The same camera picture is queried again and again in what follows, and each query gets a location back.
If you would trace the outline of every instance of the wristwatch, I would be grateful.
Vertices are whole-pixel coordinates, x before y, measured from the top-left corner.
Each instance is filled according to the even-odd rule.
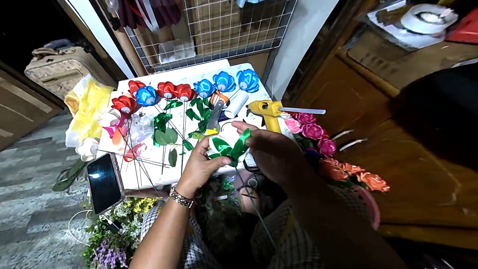
[[[193,206],[194,200],[184,197],[176,191],[176,186],[173,186],[169,191],[169,198],[173,199],[176,203],[183,205],[185,207],[191,208]]]

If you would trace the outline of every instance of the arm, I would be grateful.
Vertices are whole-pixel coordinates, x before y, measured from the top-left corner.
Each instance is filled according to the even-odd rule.
[[[258,167],[287,193],[294,216],[324,259],[326,268],[406,268],[397,253],[363,220],[336,198],[308,165],[298,146],[282,134],[233,122]]]
[[[196,189],[206,183],[212,172],[231,162],[227,157],[207,160],[208,146],[209,137],[206,136],[191,152],[176,186],[179,194],[192,198]],[[177,268],[190,211],[173,199],[168,199],[136,250],[130,269]]]

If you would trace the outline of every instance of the wire grid panel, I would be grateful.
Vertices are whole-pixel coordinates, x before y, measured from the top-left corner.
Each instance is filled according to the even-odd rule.
[[[297,0],[246,2],[236,0],[184,0],[183,15],[189,36],[183,45],[165,51],[164,38],[147,30],[125,27],[148,74],[192,66],[224,58],[277,48],[289,24]],[[160,58],[185,55],[194,47],[195,56],[161,63]]]

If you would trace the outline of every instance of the white table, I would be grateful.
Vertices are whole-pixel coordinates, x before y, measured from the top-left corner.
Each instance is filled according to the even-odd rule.
[[[205,64],[201,64],[197,66],[172,70],[172,71],[168,71],[164,73],[158,73],[154,75],[139,77],[139,78],[135,78],[134,80],[139,80],[145,83],[146,85],[151,84],[151,86],[153,86],[155,89],[157,88],[157,85],[159,82],[166,82],[166,81],[170,81],[175,85],[178,85],[181,83],[183,84],[187,83],[191,85],[191,88],[193,88],[194,87],[193,84],[195,82],[198,82],[204,78],[213,82],[213,79],[212,79],[213,75],[219,73],[220,71],[228,72],[237,81],[236,79],[237,72],[240,70],[246,70],[248,68],[253,69],[250,64],[241,64],[241,65],[230,67],[227,60],[220,60],[220,61],[205,63]],[[129,89],[128,81],[129,80],[123,80],[119,82],[118,90],[112,92],[111,94],[109,106],[112,105],[111,103],[112,98],[118,97],[128,92],[128,89]],[[235,91],[224,93],[224,94],[228,97],[231,97],[234,92]],[[268,100],[268,99],[270,99],[269,95],[267,94],[264,86],[260,84],[260,88],[257,92],[249,94],[249,99],[247,100],[246,105],[251,103],[252,101]],[[160,111],[162,111],[161,109],[164,108],[166,104],[167,104],[166,100],[161,100],[156,105],[156,107],[159,107]],[[170,122],[175,126],[176,130],[182,131],[183,128],[185,128],[185,132],[184,132],[185,138],[188,138],[187,136],[188,133],[195,131],[197,129],[197,124],[198,124],[197,120],[190,120],[186,116],[186,121],[185,121],[186,124],[184,125],[184,117],[185,117],[184,111],[187,110],[188,108],[192,108],[189,106],[189,102],[184,102],[182,106],[177,108],[172,108],[171,110],[168,111],[169,113],[173,115],[173,118]],[[196,107],[193,107],[193,110],[199,115]],[[229,123],[233,120],[242,121],[243,119],[245,119],[247,123],[260,126],[262,122],[262,118],[252,113],[250,113],[249,116],[246,117],[246,110],[247,109],[244,106],[240,110],[236,118],[220,122],[220,125],[223,126],[224,124]],[[158,109],[154,107],[144,107],[144,108],[141,108],[138,112],[145,113],[146,115],[153,114],[154,116],[159,113]],[[289,137],[292,137],[292,134],[289,132],[289,130],[287,129],[282,119],[279,119],[279,124],[281,126],[282,133]],[[189,139],[188,141],[191,142],[193,146],[195,146],[197,143],[196,139]],[[181,142],[182,140],[179,135],[177,143],[180,144]],[[113,145],[112,140],[110,139],[107,131],[103,130],[103,133],[101,135],[97,157],[104,155],[106,152],[113,152],[116,154],[116,158],[120,166],[121,180],[123,183],[123,187],[126,191],[139,190],[139,189],[150,188],[151,186],[159,186],[159,185],[176,183],[181,177],[182,171],[184,170],[184,167],[186,166],[186,162],[190,155],[190,151],[185,150],[185,154],[183,156],[178,156],[176,167],[163,168],[162,166],[158,165],[158,163],[163,163],[163,151],[165,152],[164,163],[169,164],[168,153],[170,149],[174,146],[167,145],[167,146],[156,147],[152,144],[152,138],[146,139],[144,143],[147,145],[147,150],[143,154],[141,154],[141,156],[139,157],[140,160],[125,162],[123,160],[124,151],[117,150],[117,148]],[[181,153],[181,147],[177,147],[176,149],[178,149],[178,153]],[[251,155],[246,156],[246,163],[248,164],[248,166],[256,166],[254,159],[252,158]],[[244,169],[244,166],[242,163],[239,163],[237,168]],[[235,171],[233,167],[225,166],[218,169],[215,174],[231,173],[233,171]]]

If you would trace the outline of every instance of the gray floor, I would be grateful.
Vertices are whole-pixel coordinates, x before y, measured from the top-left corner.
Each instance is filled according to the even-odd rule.
[[[68,232],[68,221],[82,210],[86,182],[68,192],[53,192],[58,174],[78,155],[65,147],[72,117],[64,112],[0,152],[0,268],[85,268],[85,246]],[[84,213],[72,222],[81,240],[88,225]]]

